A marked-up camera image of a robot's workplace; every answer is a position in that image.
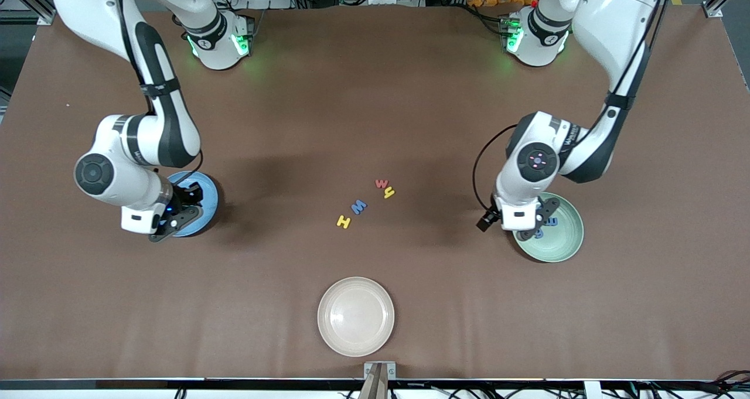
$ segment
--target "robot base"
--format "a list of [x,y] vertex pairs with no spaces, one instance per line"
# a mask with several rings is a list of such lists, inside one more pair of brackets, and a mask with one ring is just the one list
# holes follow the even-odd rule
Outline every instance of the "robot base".
[[[174,175],[169,175],[167,179],[169,179],[170,182],[174,183],[175,181],[179,180],[179,178],[182,178],[185,174],[187,174],[187,172],[188,171],[177,172]],[[179,186],[187,187],[190,186],[193,182],[197,182],[203,190],[203,200],[200,202],[200,207],[201,209],[203,209],[203,214],[195,221],[190,222],[181,231],[173,235],[177,238],[193,236],[194,234],[197,234],[204,228],[206,228],[206,226],[208,226],[209,223],[211,223],[211,220],[214,218],[216,209],[219,205],[219,190],[216,186],[216,183],[214,183],[214,181],[211,180],[208,175],[200,172],[195,172],[190,177],[187,177],[187,179],[180,182]]]
[[221,11],[220,13],[227,20],[228,28],[223,37],[210,50],[204,50],[200,45],[201,41],[194,43],[190,36],[187,37],[187,41],[193,47],[193,55],[211,70],[231,68],[239,60],[249,56],[253,48],[255,19],[244,15],[236,15],[230,11]]
[[504,36],[503,47],[508,53],[513,54],[526,65],[549,65],[565,49],[565,39],[568,38],[568,32],[565,33],[565,36],[557,39],[551,46],[542,46],[539,39],[529,30],[529,14],[533,10],[532,7],[525,6],[520,11],[513,12],[509,16],[510,21],[520,23],[520,30],[517,30],[518,33],[514,36]]

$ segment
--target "yellow letter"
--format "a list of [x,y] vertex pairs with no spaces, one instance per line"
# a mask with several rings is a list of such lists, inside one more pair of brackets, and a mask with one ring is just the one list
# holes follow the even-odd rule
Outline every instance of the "yellow letter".
[[338,222],[336,222],[336,226],[343,226],[344,229],[349,228],[349,222],[351,222],[351,218],[347,217],[346,219],[341,215],[338,217]]

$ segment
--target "floor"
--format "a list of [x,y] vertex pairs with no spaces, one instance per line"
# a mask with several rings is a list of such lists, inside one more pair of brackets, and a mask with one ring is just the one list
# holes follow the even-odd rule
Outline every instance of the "floor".
[[[673,0],[683,4],[700,4],[705,0]],[[161,6],[148,1],[139,3],[145,10],[161,10]],[[739,68],[745,75],[750,74],[750,0],[729,0],[722,9],[723,22],[729,40],[734,47]],[[35,33],[34,25],[0,25],[0,87],[13,90],[19,73],[32,43]],[[0,99],[0,120],[2,106],[7,105]]]

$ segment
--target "green bowl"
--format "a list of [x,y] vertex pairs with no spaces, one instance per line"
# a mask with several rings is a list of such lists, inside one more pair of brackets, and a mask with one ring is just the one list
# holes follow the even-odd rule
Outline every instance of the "green bowl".
[[559,199],[560,206],[551,216],[557,218],[557,225],[542,226],[541,238],[533,236],[528,241],[519,241],[517,233],[514,233],[513,239],[535,260],[549,263],[564,262],[573,257],[584,243],[584,221],[573,204],[563,197],[552,193],[542,193],[540,197],[543,200]]

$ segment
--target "foam letter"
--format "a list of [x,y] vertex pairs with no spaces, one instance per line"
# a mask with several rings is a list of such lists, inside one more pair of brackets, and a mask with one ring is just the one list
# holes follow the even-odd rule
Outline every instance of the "foam letter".
[[336,226],[343,226],[344,229],[349,228],[349,222],[351,222],[352,218],[347,217],[346,219],[343,217],[343,215],[340,215],[338,217],[338,222],[336,222]]
[[362,200],[357,200],[356,203],[352,204],[352,212],[354,212],[354,214],[356,215],[359,215],[365,207],[367,207],[367,204],[365,204]]

